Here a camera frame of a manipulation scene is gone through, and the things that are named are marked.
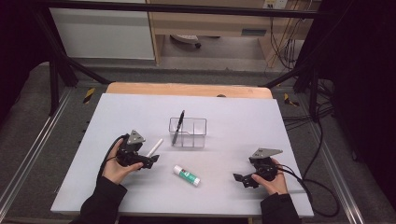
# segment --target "clear acrylic container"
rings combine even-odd
[[[177,132],[179,118],[170,118],[169,133],[171,141],[176,137],[174,147],[204,147],[206,119],[184,118]]]

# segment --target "pen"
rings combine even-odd
[[[174,145],[177,140],[178,131],[180,130],[180,126],[181,126],[181,123],[183,122],[183,119],[184,119],[184,110],[181,112],[180,119],[178,119],[177,129],[175,132],[174,139],[172,140],[172,145]]]

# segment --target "black sleeve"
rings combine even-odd
[[[81,206],[80,215],[70,224],[114,224],[126,192],[127,189],[122,185],[100,177],[93,195]]]
[[[289,194],[273,194],[262,200],[262,224],[301,223]]]

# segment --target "person's right hand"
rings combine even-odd
[[[279,165],[279,162],[277,160],[272,159],[272,161],[276,165]],[[263,185],[268,191],[269,195],[273,195],[275,193],[279,195],[288,193],[288,187],[286,186],[286,180],[283,171],[278,170],[275,179],[272,181],[267,181],[261,176],[255,174],[253,174],[251,178],[253,178],[258,184]]]
[[[111,149],[107,157],[105,170],[102,173],[102,176],[104,176],[105,178],[107,178],[108,180],[110,180],[111,182],[117,185],[120,184],[123,178],[127,176],[129,173],[131,173],[132,171],[136,171],[142,168],[143,166],[142,162],[138,162],[130,166],[123,167],[117,162],[116,159],[117,150],[119,149],[122,141],[123,139],[121,138],[117,142],[117,144]]]

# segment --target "wall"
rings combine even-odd
[[[154,60],[146,12],[52,8],[51,13],[70,57]]]

